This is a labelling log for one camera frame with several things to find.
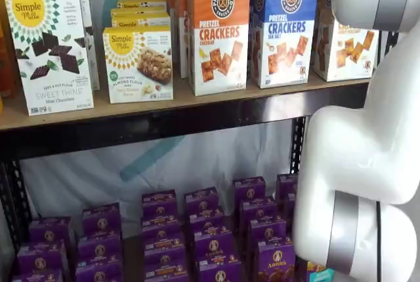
snack box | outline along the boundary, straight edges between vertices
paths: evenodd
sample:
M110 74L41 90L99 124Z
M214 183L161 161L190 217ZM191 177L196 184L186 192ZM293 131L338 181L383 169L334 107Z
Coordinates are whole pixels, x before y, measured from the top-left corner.
M54 243L24 243L18 252L20 273L61 270L68 276L68 260L63 240Z
M103 231L121 232L119 203L83 210L82 226L85 235Z
M283 204L283 200L289 193L296 193L297 174L279 174L276 180L276 202Z
M289 237L258 242L254 261L254 281L294 282L295 250Z
M184 235L176 233L162 239L143 242L144 264L168 264L185 258Z
M106 28L103 41L111 104L173 99L169 26Z
M130 16L115 15L112 18L113 28L136 28L138 26L168 25L170 33L171 18L166 12L154 12L148 14L132 14Z
M188 71L194 94L246 88L249 0L188 1Z
M296 265L296 282L332 282L334 270L298 258Z
M244 281L241 268L241 261L234 252L200 258L197 260L198 281Z
M12 282L62 282L60 270L46 270L37 273L27 273L13 277Z
M194 256L213 257L234 252L232 231L226 226L216 226L194 233Z
M314 71L327 82L370 78L379 32L340 24L331 5L320 10Z
M175 190L158 191L142 195L143 216L174 214L178 211Z
M188 282L188 269L185 259L178 259L168 264L151 264L144 266L145 282Z
M91 73L91 80L93 82L93 89L99 90L99 74L98 74L98 62L96 60L96 46L94 29L92 24L91 15L91 0L80 0L81 3L81 15L83 17L83 26L85 27L86 39L78 39L77 43L80 47L86 48L87 56L89 58L89 71ZM71 35L66 35L63 40L71 39Z
M175 43L179 47L177 51L179 71L181 78L188 77L188 25L186 0L175 0Z
M6 0L6 6L29 115L93 108L80 0Z
M190 215L190 233L199 232L206 228L222 225L224 212L222 207L214 210L206 210L200 213Z
M83 236L77 244L79 259L99 256L121 255L121 234L119 232L97 232Z
M251 69L262 89L308 82L316 0L254 0Z
M141 224L143 240L161 239L181 231L177 213L143 217Z
M219 195L216 187L193 191L184 195L185 214L200 213L219 206Z
M110 281L122 276L123 266L118 254L80 261L76 268L76 282Z
M165 0L118 0L117 7L121 9L132 9L139 7L164 7L166 9Z

cracker image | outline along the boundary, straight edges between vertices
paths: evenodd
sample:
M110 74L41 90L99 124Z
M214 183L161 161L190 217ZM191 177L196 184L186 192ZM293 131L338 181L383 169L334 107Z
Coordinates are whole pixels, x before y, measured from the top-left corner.
M48 71L50 71L50 68L48 66L41 66L35 69L33 74L31 75L31 80L39 79L40 77L45 77L48 74Z
M301 36L301 38L299 38L299 42L297 43L296 53L303 56L303 54L305 53L307 44L308 44L308 38L305 36Z
M219 68L219 71L224 75L227 75L231 64L232 57L225 53L222 59L222 66Z
M206 61L201 63L201 72L203 74L203 81L208 82L215 78L213 74L213 65L211 61Z
M357 43L356 47L354 48L352 54L350 55L350 59L357 64L360 56L362 55L363 45L361 43Z
M289 68L290 68L290 67L293 65L293 63L295 62L296 55L297 55L296 50L295 50L295 49L293 49L293 48L290 48L290 49L289 49L289 52L288 52L288 53L287 53L287 55L286 55L286 59L285 59L285 63L286 63L286 65L287 65Z
M210 61L213 69L219 69L222 65L221 50L219 48L210 52Z
M346 66L347 50L341 49L337 51L337 68Z
M239 41L235 41L234 48L232 49L232 54L231 54L233 60L239 61L242 48L243 48L243 44L240 43Z
M363 49L365 50L370 49L374 36L375 36L375 33L373 33L372 31L367 31L365 41L363 42Z
M168 84L172 80L171 59L153 49L141 49L137 70L149 79L162 84Z
M278 55L271 54L268 56L268 72L269 74L275 74L278 72Z

orange box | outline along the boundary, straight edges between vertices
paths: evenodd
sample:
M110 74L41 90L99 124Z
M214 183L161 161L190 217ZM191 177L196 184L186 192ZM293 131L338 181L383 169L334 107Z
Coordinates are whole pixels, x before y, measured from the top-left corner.
M175 43L178 46L178 62L181 77L188 77L188 26L186 0L175 0Z
M194 94L244 89L249 0L187 0L188 71Z

orange pretzel crackers box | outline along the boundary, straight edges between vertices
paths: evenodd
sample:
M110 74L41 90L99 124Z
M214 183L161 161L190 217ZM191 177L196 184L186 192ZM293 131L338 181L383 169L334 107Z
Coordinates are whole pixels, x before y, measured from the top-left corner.
M344 26L329 7L320 12L314 71L327 82L372 76L379 32Z
M175 39L178 48L179 70L184 79L188 77L188 26L186 0L175 0Z
M249 0L188 0L188 70L194 94L244 89Z

pretzel crackers box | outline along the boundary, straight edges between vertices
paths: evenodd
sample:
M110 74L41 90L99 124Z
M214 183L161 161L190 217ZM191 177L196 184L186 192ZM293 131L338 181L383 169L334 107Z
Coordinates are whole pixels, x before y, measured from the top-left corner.
M262 89L308 81L316 0L254 0L253 78Z
M179 56L180 75L188 77L188 25L186 0L175 0L175 39Z
M244 89L249 0L188 0L188 17L194 94Z

